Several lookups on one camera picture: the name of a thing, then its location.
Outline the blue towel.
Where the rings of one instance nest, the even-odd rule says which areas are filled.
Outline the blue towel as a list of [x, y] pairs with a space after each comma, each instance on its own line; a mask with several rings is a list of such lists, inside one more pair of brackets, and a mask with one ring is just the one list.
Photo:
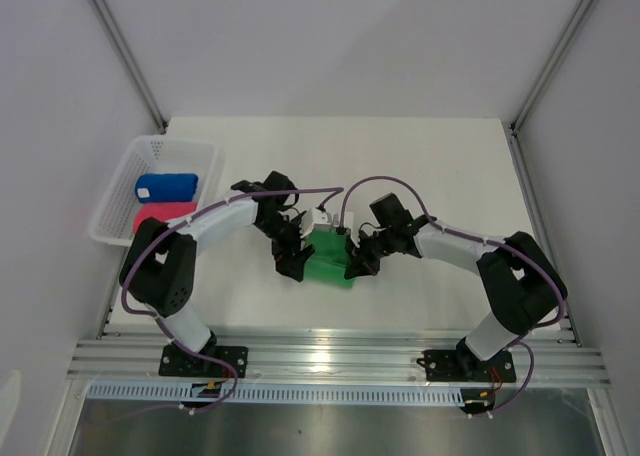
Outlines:
[[141, 175], [134, 187], [140, 203], [190, 202], [199, 183], [193, 173], [147, 173]]

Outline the red towel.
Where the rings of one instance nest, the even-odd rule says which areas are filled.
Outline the red towel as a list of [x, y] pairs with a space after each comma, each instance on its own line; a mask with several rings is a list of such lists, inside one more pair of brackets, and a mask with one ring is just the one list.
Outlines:
[[135, 236], [140, 229], [155, 233], [166, 225], [169, 220], [181, 218], [193, 213], [197, 208], [196, 202], [155, 202], [141, 206], [133, 219], [133, 232]]

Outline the green towel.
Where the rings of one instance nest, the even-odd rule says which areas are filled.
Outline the green towel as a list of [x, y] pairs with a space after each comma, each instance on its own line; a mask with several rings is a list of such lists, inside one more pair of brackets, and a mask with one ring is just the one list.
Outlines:
[[304, 280], [315, 281], [343, 289], [351, 289], [354, 279], [346, 279], [349, 262], [346, 236], [336, 232], [314, 230], [307, 239], [314, 253], [304, 267]]

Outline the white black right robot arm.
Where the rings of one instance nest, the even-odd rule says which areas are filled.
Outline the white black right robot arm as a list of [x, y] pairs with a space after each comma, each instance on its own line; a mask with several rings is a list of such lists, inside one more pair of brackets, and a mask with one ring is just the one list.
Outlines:
[[565, 313], [567, 289], [533, 237], [518, 231], [503, 239], [465, 233], [421, 217], [387, 226], [358, 242], [345, 243], [344, 278], [375, 276], [393, 254], [442, 261], [481, 280], [490, 311], [456, 347], [458, 371], [468, 379], [489, 372], [493, 357], [532, 330], [556, 323]]

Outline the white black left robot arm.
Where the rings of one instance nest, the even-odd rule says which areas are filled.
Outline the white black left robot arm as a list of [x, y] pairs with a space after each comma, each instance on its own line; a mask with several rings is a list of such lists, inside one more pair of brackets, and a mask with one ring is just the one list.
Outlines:
[[121, 305], [151, 317], [183, 351], [182, 364], [197, 376], [216, 366], [216, 336], [190, 303], [199, 254], [232, 233], [254, 226], [271, 241], [275, 270], [300, 282], [314, 248], [303, 243], [302, 217], [284, 215], [304, 193], [276, 171], [263, 182], [240, 181], [230, 196], [175, 222], [145, 219], [119, 275]]

